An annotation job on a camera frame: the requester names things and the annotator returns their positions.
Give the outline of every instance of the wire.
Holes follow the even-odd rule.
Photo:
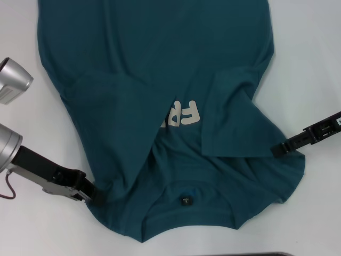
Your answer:
[[[15,197],[17,196],[16,193],[15,193],[15,191],[14,191],[14,189],[12,188],[12,186],[11,186],[11,184],[10,184],[10,182],[9,182],[9,176],[10,176],[10,174],[11,174],[11,172],[7,172],[6,178],[5,178],[5,179],[6,179],[7,186],[10,188],[10,190],[11,190],[13,196],[4,196],[4,195],[1,195],[1,194],[0,194],[0,197],[2,197],[2,198],[4,198],[4,199],[15,199]]]

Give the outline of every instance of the white logo print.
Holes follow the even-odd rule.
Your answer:
[[[194,100],[191,100],[189,102],[189,108],[184,108],[181,110],[181,103],[179,101],[174,102],[174,107],[171,108],[169,112],[169,117],[168,117],[168,125],[179,127],[180,126],[180,120],[181,124],[183,125],[188,125],[188,124],[193,124],[196,123],[200,120],[197,104]],[[166,127],[166,122],[163,121],[161,124],[162,128]]]

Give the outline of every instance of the white background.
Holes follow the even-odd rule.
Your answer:
[[[256,104],[286,136],[341,111],[341,1],[272,0],[275,56]],[[35,78],[0,122],[52,161],[87,172],[72,122],[40,64],[36,0],[0,0],[0,60],[11,57]],[[86,205],[51,196],[16,175],[13,201],[0,199],[0,255],[208,255],[288,252],[341,255],[341,134],[301,150],[306,175],[284,205],[271,205],[239,230],[184,227],[140,244],[108,230]],[[10,194],[5,172],[0,194]]]

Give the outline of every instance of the robotic arm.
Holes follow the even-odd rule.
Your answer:
[[[18,63],[6,58],[0,63],[0,103],[9,104],[31,85],[33,78]],[[61,167],[21,145],[22,136],[0,124],[0,173],[19,174],[52,195],[76,201],[100,202],[100,192],[79,170]]]

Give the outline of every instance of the teal t-shirt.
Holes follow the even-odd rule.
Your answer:
[[[300,182],[304,155],[273,158],[285,138],[252,103],[274,51],[266,0],[39,1],[38,43],[111,230],[238,229]]]

